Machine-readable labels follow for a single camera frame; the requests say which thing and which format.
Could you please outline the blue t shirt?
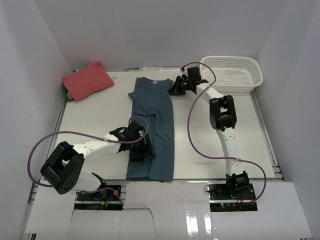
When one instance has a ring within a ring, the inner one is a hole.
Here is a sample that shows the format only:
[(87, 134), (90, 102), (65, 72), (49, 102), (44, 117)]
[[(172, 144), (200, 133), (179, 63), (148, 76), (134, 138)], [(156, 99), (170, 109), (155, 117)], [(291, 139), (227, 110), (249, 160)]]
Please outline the blue t shirt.
[(175, 127), (170, 79), (151, 80), (138, 77), (133, 92), (131, 114), (134, 121), (148, 124), (148, 134), (155, 157), (147, 156), (142, 162), (134, 162), (130, 157), (126, 179), (130, 181), (171, 182), (175, 166)]

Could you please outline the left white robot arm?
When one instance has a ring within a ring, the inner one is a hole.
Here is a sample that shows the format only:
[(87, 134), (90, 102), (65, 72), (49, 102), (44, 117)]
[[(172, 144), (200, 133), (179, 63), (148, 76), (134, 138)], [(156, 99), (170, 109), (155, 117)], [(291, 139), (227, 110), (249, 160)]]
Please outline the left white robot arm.
[(88, 192), (99, 200), (105, 196), (106, 182), (94, 172), (83, 172), (83, 165), (125, 151), (129, 151), (131, 159), (138, 163), (156, 156), (147, 129), (136, 121), (132, 121), (127, 127), (110, 131), (102, 140), (95, 139), (74, 145), (66, 141), (60, 142), (40, 173), (60, 195), (77, 190)]

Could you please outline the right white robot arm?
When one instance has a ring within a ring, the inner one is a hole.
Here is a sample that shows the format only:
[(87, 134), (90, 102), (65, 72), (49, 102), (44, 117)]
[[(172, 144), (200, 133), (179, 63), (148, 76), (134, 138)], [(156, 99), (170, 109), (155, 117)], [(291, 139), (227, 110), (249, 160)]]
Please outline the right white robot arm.
[(209, 105), (209, 121), (211, 127), (216, 130), (225, 157), (226, 187), (224, 192), (229, 198), (236, 200), (244, 194), (250, 181), (240, 161), (235, 132), (237, 115), (234, 99), (231, 95), (218, 92), (207, 80), (202, 79), (197, 66), (188, 68), (187, 75), (177, 76), (169, 94), (184, 96), (187, 91), (203, 98)]

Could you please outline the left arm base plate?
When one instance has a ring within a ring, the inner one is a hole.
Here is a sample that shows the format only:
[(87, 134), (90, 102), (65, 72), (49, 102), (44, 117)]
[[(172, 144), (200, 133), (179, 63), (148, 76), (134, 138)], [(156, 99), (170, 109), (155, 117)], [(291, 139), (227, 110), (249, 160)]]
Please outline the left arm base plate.
[(76, 195), (74, 209), (88, 211), (121, 211), (123, 209), (123, 205), (119, 199), (122, 199), (122, 186), (109, 185), (108, 188), (114, 189), (118, 196), (110, 189), (93, 194), (78, 193)]

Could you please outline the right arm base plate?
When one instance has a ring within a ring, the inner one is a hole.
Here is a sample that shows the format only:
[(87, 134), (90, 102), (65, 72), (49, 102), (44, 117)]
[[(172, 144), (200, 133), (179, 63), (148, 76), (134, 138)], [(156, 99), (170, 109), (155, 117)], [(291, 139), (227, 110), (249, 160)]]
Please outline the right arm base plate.
[(258, 206), (253, 184), (238, 192), (230, 193), (226, 184), (207, 184), (204, 191), (208, 193), (212, 213), (257, 212)]

